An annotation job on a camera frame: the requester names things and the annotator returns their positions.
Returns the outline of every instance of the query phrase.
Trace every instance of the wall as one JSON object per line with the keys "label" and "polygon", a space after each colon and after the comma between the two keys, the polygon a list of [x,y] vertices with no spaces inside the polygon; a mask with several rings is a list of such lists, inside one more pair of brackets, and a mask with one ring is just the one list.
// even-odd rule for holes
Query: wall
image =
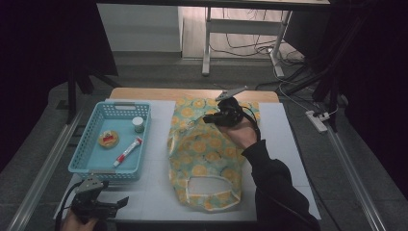
{"label": "wall", "polygon": [[112,51],[182,50],[180,7],[98,4]]}

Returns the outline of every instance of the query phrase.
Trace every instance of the wooden table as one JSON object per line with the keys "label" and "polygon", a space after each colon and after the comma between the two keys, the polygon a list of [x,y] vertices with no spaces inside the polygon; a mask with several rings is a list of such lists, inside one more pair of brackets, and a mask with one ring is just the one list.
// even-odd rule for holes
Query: wooden table
{"label": "wooden table", "polygon": [[[221,93],[222,90],[116,88],[112,90],[110,99],[176,100],[184,96],[215,99]],[[247,102],[279,102],[274,91],[246,90],[235,97]]]}

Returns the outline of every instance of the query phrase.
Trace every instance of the desk leg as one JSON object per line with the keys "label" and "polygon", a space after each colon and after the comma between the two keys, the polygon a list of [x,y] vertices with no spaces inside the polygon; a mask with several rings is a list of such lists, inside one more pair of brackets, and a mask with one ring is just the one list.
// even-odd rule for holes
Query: desk leg
{"label": "desk leg", "polygon": [[211,33],[211,8],[207,10],[207,19],[205,22],[205,44],[203,56],[202,75],[210,75],[210,33]]}
{"label": "desk leg", "polygon": [[270,56],[270,59],[272,60],[273,68],[275,70],[275,74],[276,74],[277,78],[281,78],[281,77],[285,76],[284,73],[283,73],[282,67],[281,67],[281,65],[279,63],[278,52],[279,52],[280,44],[282,43],[283,36],[285,35],[286,27],[288,26],[288,22],[289,22],[289,18],[291,17],[291,13],[292,12],[283,12],[284,17],[283,17],[283,20],[282,20],[282,24],[281,24],[281,26],[279,28],[279,33],[278,33],[277,38],[276,38],[276,44],[273,47],[273,49],[268,50],[269,56]]}

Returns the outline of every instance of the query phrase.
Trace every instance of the wooden floor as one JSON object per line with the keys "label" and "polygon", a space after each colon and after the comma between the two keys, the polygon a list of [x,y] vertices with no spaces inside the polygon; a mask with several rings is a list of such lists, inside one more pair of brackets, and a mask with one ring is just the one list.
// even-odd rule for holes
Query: wooden floor
{"label": "wooden floor", "polygon": [[[202,59],[205,44],[205,17],[206,8],[183,7],[183,58]],[[281,11],[249,10],[249,9],[223,9],[212,8],[212,18],[228,18],[240,20],[280,21]],[[211,58],[241,58],[241,59],[269,59],[265,54],[267,50],[257,52],[256,48],[263,48],[274,44],[276,37],[258,35],[211,34]],[[287,43],[281,45],[283,56],[294,49]]]}

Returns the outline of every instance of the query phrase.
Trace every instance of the white power strip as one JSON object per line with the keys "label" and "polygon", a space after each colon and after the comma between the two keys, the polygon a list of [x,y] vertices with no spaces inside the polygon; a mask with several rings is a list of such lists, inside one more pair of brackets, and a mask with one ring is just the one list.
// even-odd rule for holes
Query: white power strip
{"label": "white power strip", "polygon": [[306,112],[306,116],[309,117],[309,119],[312,121],[313,125],[315,125],[316,129],[318,129],[318,131],[320,133],[326,132],[327,131],[326,125],[324,125],[323,122],[321,122],[320,118],[318,118],[317,116],[314,117],[313,116],[314,113],[315,112],[313,112],[313,111],[308,111],[308,112]]}

